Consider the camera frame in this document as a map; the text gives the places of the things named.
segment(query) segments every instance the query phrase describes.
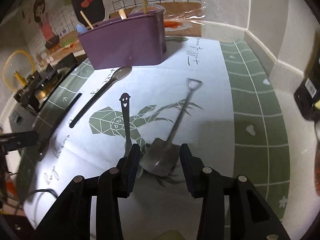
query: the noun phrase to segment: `printed tablecloth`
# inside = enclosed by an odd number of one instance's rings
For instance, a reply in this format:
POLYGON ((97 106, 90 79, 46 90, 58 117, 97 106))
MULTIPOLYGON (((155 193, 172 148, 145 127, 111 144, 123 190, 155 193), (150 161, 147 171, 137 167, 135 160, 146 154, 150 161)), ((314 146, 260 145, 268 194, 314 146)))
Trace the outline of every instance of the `printed tablecloth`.
MULTIPOLYGON (((86 59, 50 96, 34 129, 39 142, 74 96, 83 93, 50 139, 38 162, 35 147, 26 148, 17 177, 19 196, 38 188, 60 194, 76 175, 98 176, 124 155, 125 134, 119 98, 130 98, 133 143, 144 153, 155 138, 166 140, 188 94, 187 78, 201 80, 188 104, 174 144, 188 143, 194 156, 225 176, 246 175, 280 219, 286 207, 290 159, 287 135, 276 95, 257 58, 244 41, 222 43, 191 37, 167 37, 166 60, 138 66, 115 83, 80 119, 70 121, 107 82, 115 69, 93 71, 86 59)), ((230 232, 225 198, 226 238, 230 232)), ((36 227, 54 198, 47 193, 24 205, 36 227)), ((181 166, 166 178, 144 173, 128 199, 119 199, 125 239, 152 239, 176 229, 195 239, 201 199, 188 193, 181 166)), ((91 229, 95 234, 95 201, 91 229)))

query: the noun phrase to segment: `white tablecloth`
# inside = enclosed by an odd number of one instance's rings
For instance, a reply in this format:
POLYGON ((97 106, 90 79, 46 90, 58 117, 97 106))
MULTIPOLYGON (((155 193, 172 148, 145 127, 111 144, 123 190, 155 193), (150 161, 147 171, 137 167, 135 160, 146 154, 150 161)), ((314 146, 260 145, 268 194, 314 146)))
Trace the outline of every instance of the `white tablecloth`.
MULTIPOLYGON (((199 38, 188 38, 188 41, 180 43, 167 42, 166 57, 157 66, 134 67, 125 79, 115 83, 71 129, 70 120, 92 97, 92 92, 101 88, 106 78, 112 74, 111 69, 95 71, 78 91, 83 95, 52 136, 44 160, 36 166, 32 188, 52 188, 60 194, 74 176, 90 178, 116 166, 124 155, 125 139, 120 135, 92 133, 90 117, 106 107, 121 112, 119 98, 124 92, 131 96, 130 116, 137 115, 145 106, 156 105, 154 110, 145 115, 148 117, 163 106, 185 99, 188 94, 187 78, 203 82, 190 100, 199 107, 188 109, 190 115, 184 115, 173 143, 188 143, 192 154, 200 157, 204 165, 232 177, 234 115, 229 77, 219 42, 199 38)), ((163 110, 158 117, 175 121, 178 113, 178 109, 170 108, 163 110)), ((166 140, 172 126, 170 121, 159 120, 148 122, 137 130, 151 144, 157 137, 166 140)), ((174 179, 177 181, 184 179, 179 168, 175 175, 174 179)), ((164 185, 162 187, 153 176, 144 174, 136 181, 130 197, 119 199, 126 240, 149 240, 170 229, 180 231, 187 240, 196 238, 202 200, 193 199, 184 182, 176 185, 164 182, 164 185)), ((42 193, 25 203, 24 210, 34 227, 39 224, 54 200, 50 194, 42 193)), ((91 219, 93 236, 94 210, 95 198, 91 219)))

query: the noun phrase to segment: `metal shovel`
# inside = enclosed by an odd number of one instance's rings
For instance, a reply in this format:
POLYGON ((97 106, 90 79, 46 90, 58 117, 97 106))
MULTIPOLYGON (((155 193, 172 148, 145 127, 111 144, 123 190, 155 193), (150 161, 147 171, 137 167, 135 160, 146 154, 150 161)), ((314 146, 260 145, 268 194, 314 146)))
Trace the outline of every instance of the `metal shovel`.
POLYGON ((182 109, 174 123, 172 130, 166 141, 156 138, 147 150, 145 155, 140 160, 140 166, 155 175, 165 177, 169 174, 172 168, 176 165, 179 159, 180 146, 172 144, 174 136, 182 121, 183 114, 186 110, 188 102, 192 94, 201 86, 202 82, 195 79, 188 79, 189 94, 184 102, 182 109))

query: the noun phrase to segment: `yellow hose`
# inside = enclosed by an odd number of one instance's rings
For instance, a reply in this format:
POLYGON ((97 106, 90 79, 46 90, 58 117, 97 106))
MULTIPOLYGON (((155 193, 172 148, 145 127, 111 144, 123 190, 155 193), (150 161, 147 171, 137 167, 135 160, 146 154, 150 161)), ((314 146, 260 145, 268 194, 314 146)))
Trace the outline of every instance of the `yellow hose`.
POLYGON ((18 53, 22 53, 22 54, 24 54, 25 56, 27 56, 27 58, 29 59, 29 61, 30 61, 30 63, 31 63, 31 72, 32 72, 32 73, 35 72, 35 65, 34 65, 33 60, 32 60, 32 58, 31 58, 31 56, 29 55, 29 53, 26 52, 26 51, 24 51, 24 50, 22 50, 22 49, 18 49, 18 50, 16 50, 16 51, 14 51, 14 52, 7 58, 6 62, 4 63, 3 70, 2 70, 2 79, 3 79, 4 83, 5 83, 5 85, 6 85, 10 90, 12 90, 12 91, 14 91, 14 92, 17 92, 17 90, 16 90, 16 89, 13 89, 13 88, 7 83, 7 81, 5 80, 4 74, 5 74, 5 70, 7 69, 7 65, 9 64, 10 60, 12 59, 12 57, 13 57, 14 55, 16 55, 16 54, 18 54, 18 53))

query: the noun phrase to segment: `black apron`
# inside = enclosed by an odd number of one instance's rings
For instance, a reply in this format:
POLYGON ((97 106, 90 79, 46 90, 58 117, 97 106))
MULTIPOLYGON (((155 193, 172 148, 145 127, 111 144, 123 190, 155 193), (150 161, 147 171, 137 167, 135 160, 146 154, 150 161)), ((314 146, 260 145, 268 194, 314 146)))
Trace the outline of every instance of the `black apron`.
POLYGON ((78 21, 86 27, 88 24, 80 14, 81 10, 92 24, 102 21, 105 17, 102 0, 71 0, 71 2, 78 21))

